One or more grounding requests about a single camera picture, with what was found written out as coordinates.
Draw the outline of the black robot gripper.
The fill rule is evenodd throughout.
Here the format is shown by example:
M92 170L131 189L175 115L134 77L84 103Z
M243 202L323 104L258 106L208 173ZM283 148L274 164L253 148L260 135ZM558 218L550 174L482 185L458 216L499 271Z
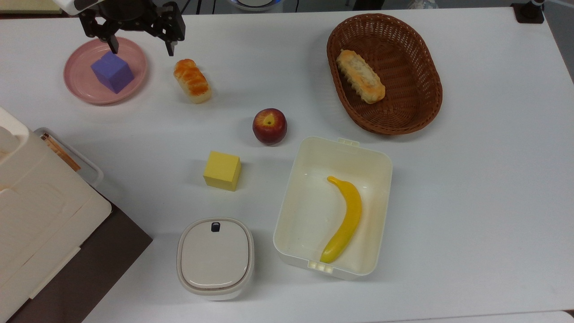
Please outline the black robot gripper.
M106 41L114 54L119 50L118 30L145 31L160 38L170 57L174 57L178 41L185 39L185 23L174 1L157 5L152 0L104 0L78 17L85 34Z

